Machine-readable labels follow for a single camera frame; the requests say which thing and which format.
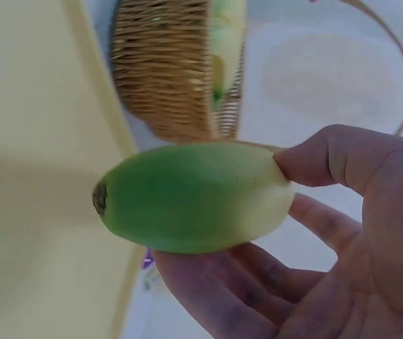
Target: white floor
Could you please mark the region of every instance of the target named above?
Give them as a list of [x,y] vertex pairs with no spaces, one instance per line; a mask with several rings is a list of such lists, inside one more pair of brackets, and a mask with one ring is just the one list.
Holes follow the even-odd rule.
[[[116,0],[86,0],[103,50]],[[393,132],[403,117],[403,63],[369,19],[338,2],[249,0],[245,98],[239,137],[291,146],[333,123]],[[403,1],[368,0],[403,41]],[[127,119],[139,147],[163,145],[146,125]],[[361,197],[340,186],[299,191],[361,218]],[[288,219],[258,244],[286,265],[328,270],[335,255]],[[209,338],[160,282],[139,277],[125,339]]]

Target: purple object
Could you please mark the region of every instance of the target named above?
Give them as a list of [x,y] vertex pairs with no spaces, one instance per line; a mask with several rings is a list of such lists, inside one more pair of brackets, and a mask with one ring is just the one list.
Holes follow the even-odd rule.
[[154,257],[153,253],[151,252],[151,249],[148,249],[146,252],[146,256],[144,259],[144,262],[142,263],[142,269],[146,270],[148,267],[150,267],[154,263]]

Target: green banana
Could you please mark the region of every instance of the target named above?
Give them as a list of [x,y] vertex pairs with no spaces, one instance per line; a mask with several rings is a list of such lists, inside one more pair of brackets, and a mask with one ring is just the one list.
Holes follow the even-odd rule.
[[109,171],[93,205],[114,234],[166,252],[221,251],[285,219],[293,185],[263,148],[198,143],[140,153]]
[[218,109],[235,81],[246,26],[245,0],[215,0],[211,46],[214,108]]

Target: finger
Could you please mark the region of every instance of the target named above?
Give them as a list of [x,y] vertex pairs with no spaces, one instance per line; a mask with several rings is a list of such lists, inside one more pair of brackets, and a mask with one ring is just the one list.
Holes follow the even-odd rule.
[[189,314],[218,339],[273,339],[278,328],[238,299],[214,274],[209,256],[153,252],[169,290]]
[[269,294],[253,277],[238,265],[227,252],[209,254],[202,260],[211,274],[219,279],[244,304],[252,307],[280,326],[291,314],[293,304]]
[[361,232],[361,224],[313,198],[296,194],[289,215],[340,256]]
[[288,268],[254,244],[230,250],[231,256],[269,293],[297,303],[325,276],[323,272]]
[[328,126],[275,155],[285,175],[306,186],[340,183],[364,194],[375,177],[393,180],[403,162],[403,138],[349,126]]

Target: basket handle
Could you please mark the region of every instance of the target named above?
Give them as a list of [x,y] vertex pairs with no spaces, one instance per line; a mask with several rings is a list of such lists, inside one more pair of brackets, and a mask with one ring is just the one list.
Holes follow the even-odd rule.
[[[398,36],[392,31],[392,29],[389,27],[389,25],[371,7],[369,7],[368,5],[363,3],[361,0],[339,0],[339,1],[358,9],[360,12],[362,12],[365,15],[367,15],[368,17],[372,18],[377,24],[379,24],[379,26],[385,30],[385,32],[390,36],[390,38],[393,40],[393,42],[397,45],[398,50],[400,51],[400,53],[403,57],[403,45],[399,41]],[[395,131],[395,135],[397,135],[397,136],[401,135],[402,132],[403,132],[403,122],[399,126],[399,128]],[[234,140],[233,142],[266,148],[267,150],[270,150],[273,153],[278,153],[283,150],[283,148],[280,148],[277,146],[272,146],[272,145],[266,145],[266,144],[262,144],[262,143],[250,143],[247,141],[239,141],[239,140]]]

